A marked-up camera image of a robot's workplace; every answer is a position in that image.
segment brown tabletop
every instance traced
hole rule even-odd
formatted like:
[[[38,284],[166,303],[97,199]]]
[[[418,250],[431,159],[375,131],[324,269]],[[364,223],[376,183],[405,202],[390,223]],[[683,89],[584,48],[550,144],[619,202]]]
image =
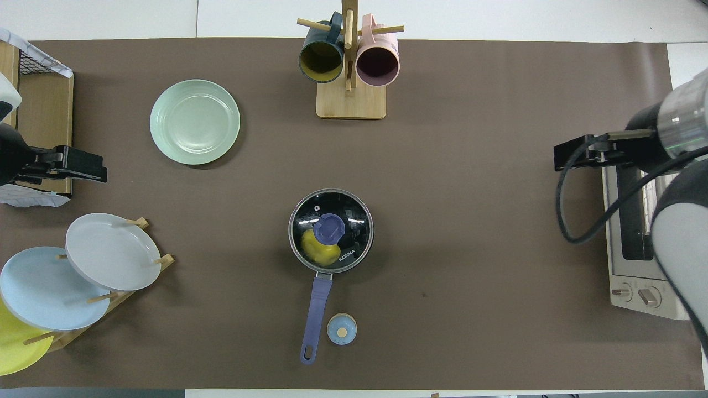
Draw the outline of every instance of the brown tabletop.
[[[177,262],[65,349],[4,387],[701,389],[690,323],[610,305],[604,235],[555,224],[553,145],[621,130],[670,91],[666,46],[405,40],[379,121],[320,120],[299,39],[39,42],[76,72],[74,146],[105,185],[60,208],[0,206],[0,263],[63,246],[77,217],[149,219]],[[184,79],[226,88],[234,147],[204,166],[165,157],[149,115]],[[293,207],[319,188],[367,204],[367,258],[335,275],[322,334],[298,353],[314,272],[291,252]],[[600,173],[571,175],[576,229],[602,210]]]

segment plate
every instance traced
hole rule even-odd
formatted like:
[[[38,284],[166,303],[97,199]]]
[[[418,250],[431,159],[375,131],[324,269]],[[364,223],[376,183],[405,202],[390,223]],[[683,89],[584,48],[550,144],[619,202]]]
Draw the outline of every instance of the plate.
[[[92,213],[74,220],[67,230],[67,255],[78,273],[109,290],[145,288],[161,270],[150,236],[117,215]]]
[[[0,376],[19,372],[43,357],[54,341],[53,337],[35,343],[23,343],[48,331],[30,326],[17,319],[0,300]]]
[[[234,98],[207,80],[185,80],[165,90],[150,114],[150,133],[168,158],[204,164],[220,158],[239,135],[241,116]]]
[[[7,309],[39,329],[68,331],[98,321],[110,300],[86,301],[109,293],[76,273],[59,247],[33,247],[12,256],[0,272],[0,295]]]

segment saucepan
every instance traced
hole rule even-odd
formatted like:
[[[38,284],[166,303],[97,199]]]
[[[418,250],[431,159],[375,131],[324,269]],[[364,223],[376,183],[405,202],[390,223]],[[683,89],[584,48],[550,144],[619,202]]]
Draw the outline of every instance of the saucepan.
[[[297,204],[287,233],[295,256],[316,272],[300,350],[300,361],[311,365],[317,355],[332,275],[348,271],[364,259],[374,239],[374,224],[361,199],[330,188],[310,193]]]

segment white plate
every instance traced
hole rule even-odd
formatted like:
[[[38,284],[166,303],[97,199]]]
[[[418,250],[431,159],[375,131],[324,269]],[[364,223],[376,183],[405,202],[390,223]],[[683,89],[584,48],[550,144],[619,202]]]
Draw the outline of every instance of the white plate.
[[[0,293],[7,309],[39,329],[66,331],[98,321],[110,300],[86,304],[108,294],[76,273],[69,260],[57,259],[59,247],[33,247],[12,256],[0,273]]]
[[[236,141],[241,117],[234,98],[206,80],[185,80],[165,90],[152,107],[150,133],[168,158],[204,164],[220,158]]]
[[[80,274],[110,290],[147,287],[160,274],[157,246],[125,218],[104,213],[77,218],[67,230],[67,255]]]

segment purple handle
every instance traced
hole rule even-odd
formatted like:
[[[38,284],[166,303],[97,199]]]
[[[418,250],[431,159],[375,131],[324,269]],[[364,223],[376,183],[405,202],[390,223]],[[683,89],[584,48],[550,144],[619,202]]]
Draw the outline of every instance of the purple handle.
[[[324,318],[324,306],[327,304],[327,297],[329,297],[331,288],[332,279],[315,277],[312,283],[312,296],[310,296],[310,308],[307,312],[305,336],[302,339],[302,350],[300,350],[300,362],[305,365],[312,365],[317,355],[319,334],[322,330],[322,319]]]

